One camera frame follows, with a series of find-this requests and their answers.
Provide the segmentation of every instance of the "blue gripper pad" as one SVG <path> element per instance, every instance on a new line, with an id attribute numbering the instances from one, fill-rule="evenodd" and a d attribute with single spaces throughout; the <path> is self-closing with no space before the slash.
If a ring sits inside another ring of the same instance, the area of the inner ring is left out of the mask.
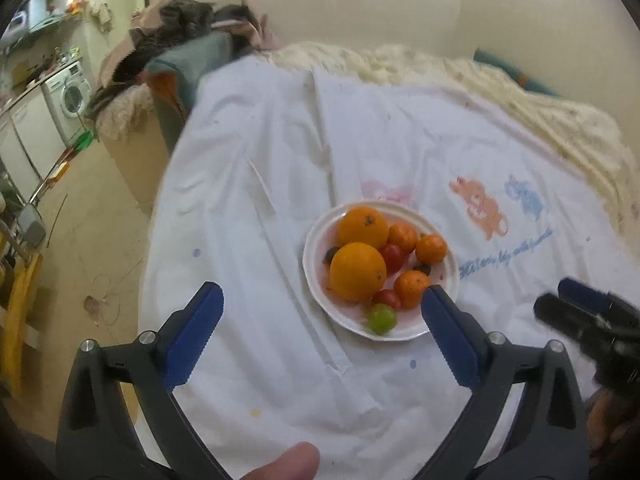
<path id="1" fill-rule="evenodd" d="M 488 347 L 478 322 L 460 312 L 439 285 L 424 291 L 422 317 L 458 384 L 472 390 L 480 386 Z"/>
<path id="2" fill-rule="evenodd" d="M 611 306 L 611 299 L 607 294 L 571 278 L 560 280 L 558 296 L 593 314 L 604 314 Z"/>
<path id="3" fill-rule="evenodd" d="M 162 382 L 168 392 L 189 379 L 224 310 L 219 285 L 205 282 L 189 304 L 169 316 L 158 331 Z"/>

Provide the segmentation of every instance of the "large orange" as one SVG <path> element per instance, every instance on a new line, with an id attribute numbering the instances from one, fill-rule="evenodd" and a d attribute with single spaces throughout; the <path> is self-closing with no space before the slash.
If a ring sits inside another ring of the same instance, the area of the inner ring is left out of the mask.
<path id="1" fill-rule="evenodd" d="M 449 247 L 439 235 L 426 235 L 418 240 L 415 257 L 425 265 L 439 264 L 447 256 Z"/>
<path id="2" fill-rule="evenodd" d="M 399 222 L 389 228 L 388 243 L 400 247 L 404 254 L 411 254 L 418 243 L 418 233 L 411 224 Z"/>
<path id="3" fill-rule="evenodd" d="M 417 306 L 422 299 L 422 293 L 431 285 L 431 280 L 420 270 L 408 270 L 396 278 L 394 292 L 400 298 L 402 308 L 410 309 Z"/>
<path id="4" fill-rule="evenodd" d="M 343 244 L 362 242 L 379 249 L 388 238 L 386 218 L 372 207 L 354 207 L 338 224 L 338 240 Z"/>
<path id="5" fill-rule="evenodd" d="M 346 244 L 331 260 L 329 284 L 347 301 L 368 300 L 385 284 L 385 261 L 376 249 L 361 242 Z"/>

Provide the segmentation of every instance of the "white plate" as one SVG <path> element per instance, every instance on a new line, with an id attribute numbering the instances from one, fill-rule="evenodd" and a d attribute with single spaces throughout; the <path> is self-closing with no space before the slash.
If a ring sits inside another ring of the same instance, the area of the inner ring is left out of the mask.
<path id="1" fill-rule="evenodd" d="M 309 289 L 311 289 L 311 294 L 338 325 L 374 341 L 408 341 L 427 333 L 429 329 L 422 319 L 420 307 L 418 306 L 409 311 L 398 312 L 398 325 L 386 335 L 377 335 L 366 325 L 363 308 L 366 305 L 365 302 L 350 303 L 338 298 L 329 290 L 327 286 L 329 279 L 328 266 L 322 260 L 326 252 L 337 243 L 337 229 L 340 218 L 356 206 L 369 206 L 377 209 L 385 216 L 389 225 L 404 221 L 413 225 L 419 233 L 440 234 L 418 213 L 392 202 L 365 200 L 331 209 L 313 225 L 306 236 L 305 250 L 302 254 L 302 266 L 305 270 L 306 281 L 309 284 Z M 412 254 L 401 270 L 388 277 L 384 288 L 393 288 L 398 274 L 413 268 L 416 263 L 415 254 Z M 434 284 L 441 285 L 449 297 L 456 301 L 460 280 L 458 278 L 458 264 L 450 251 L 442 263 L 432 267 L 430 278 Z"/>

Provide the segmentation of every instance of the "human thumb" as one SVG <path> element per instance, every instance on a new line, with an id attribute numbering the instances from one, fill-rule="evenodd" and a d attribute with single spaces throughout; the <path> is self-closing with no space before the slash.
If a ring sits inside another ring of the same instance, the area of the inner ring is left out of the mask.
<path id="1" fill-rule="evenodd" d="M 300 442 L 275 462 L 251 471 L 242 480 L 313 480 L 320 465 L 318 448 Z"/>

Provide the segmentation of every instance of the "orange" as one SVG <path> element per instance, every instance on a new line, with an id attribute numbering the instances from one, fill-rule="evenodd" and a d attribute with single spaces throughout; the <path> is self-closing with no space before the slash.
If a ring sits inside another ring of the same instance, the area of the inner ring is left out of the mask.
<path id="1" fill-rule="evenodd" d="M 411 224 L 405 222 L 393 224 L 389 228 L 388 243 L 400 247 L 404 254 L 411 254 L 418 243 L 418 233 Z"/>
<path id="2" fill-rule="evenodd" d="M 439 264 L 448 252 L 447 243 L 439 235 L 423 236 L 415 247 L 415 257 L 425 265 Z"/>
<path id="3" fill-rule="evenodd" d="M 376 249 L 360 242 L 346 244 L 331 260 L 331 290 L 347 301 L 368 300 L 385 284 L 385 261 Z"/>
<path id="4" fill-rule="evenodd" d="M 362 242 L 379 249 L 389 238 L 389 224 L 372 207 L 354 207 L 338 224 L 338 240 L 343 244 Z"/>
<path id="5" fill-rule="evenodd" d="M 419 270 L 408 270 L 396 278 L 394 292 L 400 298 L 402 308 L 410 309 L 417 306 L 422 299 L 422 293 L 431 285 L 431 280 Z"/>

